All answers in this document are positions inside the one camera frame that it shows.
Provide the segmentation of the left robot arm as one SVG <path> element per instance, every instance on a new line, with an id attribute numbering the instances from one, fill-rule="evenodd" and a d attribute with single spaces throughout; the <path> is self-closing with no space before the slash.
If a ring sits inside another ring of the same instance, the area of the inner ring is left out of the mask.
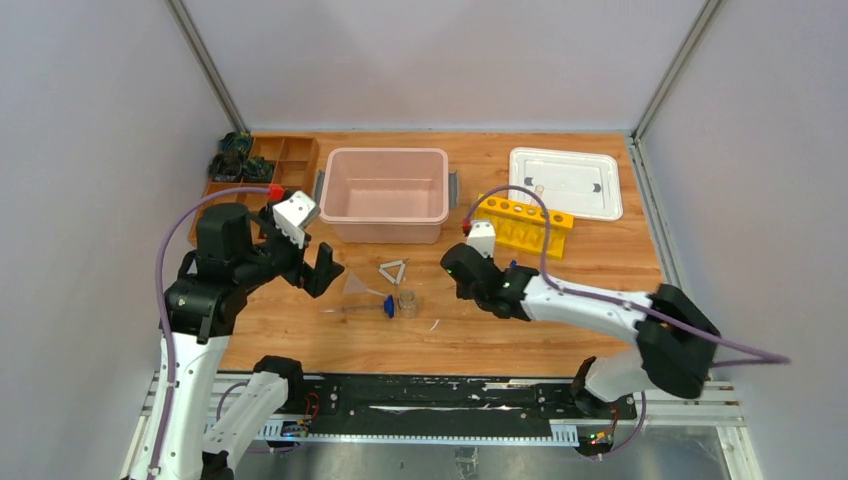
<path id="1" fill-rule="evenodd" d="M 268 217 L 240 203 L 203 211 L 196 248 L 161 298 L 160 381 L 129 478 L 231 479 L 272 414 L 308 416 L 317 410 L 302 364 L 266 355 L 216 423 L 208 423 L 219 365 L 249 295 L 283 279 L 317 298 L 343 272 L 326 243 L 319 245 L 315 264 L 304 260 L 306 228 L 318 212 L 302 192 L 271 205 Z"/>

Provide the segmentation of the small glass jar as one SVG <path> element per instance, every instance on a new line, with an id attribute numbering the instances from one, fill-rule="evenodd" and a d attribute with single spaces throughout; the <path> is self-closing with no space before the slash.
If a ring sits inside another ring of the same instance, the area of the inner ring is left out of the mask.
<path id="1" fill-rule="evenodd" d="M 419 297 L 412 290 L 401 290 L 397 296 L 397 309 L 403 318 L 415 318 L 419 311 Z"/>

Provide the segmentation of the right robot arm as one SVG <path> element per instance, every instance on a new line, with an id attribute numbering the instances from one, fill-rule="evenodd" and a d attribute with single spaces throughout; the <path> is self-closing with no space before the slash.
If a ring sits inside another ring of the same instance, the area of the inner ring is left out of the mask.
<path id="1" fill-rule="evenodd" d="M 659 389 L 681 399 L 700 397 L 720 333 L 678 287 L 653 293 L 622 292 L 574 284 L 525 266 L 499 269 L 466 244 L 440 261 L 456 295 L 498 318 L 564 323 L 621 340 L 630 350 L 585 360 L 574 378 L 571 403 L 596 417 L 622 396 Z"/>

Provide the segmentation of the clear plastic funnel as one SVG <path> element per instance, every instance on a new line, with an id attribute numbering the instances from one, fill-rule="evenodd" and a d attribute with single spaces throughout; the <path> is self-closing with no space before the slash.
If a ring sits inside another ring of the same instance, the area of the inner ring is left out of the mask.
<path id="1" fill-rule="evenodd" d="M 342 289 L 342 295 L 346 296 L 359 294 L 371 294 L 381 298 L 387 296 L 386 293 L 370 288 L 358 275 L 356 275 L 354 272 L 350 272 L 347 274 Z"/>

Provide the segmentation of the clay pipe triangle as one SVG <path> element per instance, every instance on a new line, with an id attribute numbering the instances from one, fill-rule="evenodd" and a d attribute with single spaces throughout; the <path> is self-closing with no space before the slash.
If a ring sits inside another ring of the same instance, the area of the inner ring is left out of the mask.
<path id="1" fill-rule="evenodd" d="M 405 277 L 407 259 L 395 260 L 382 263 L 378 266 L 378 273 L 394 286 L 399 286 Z"/>

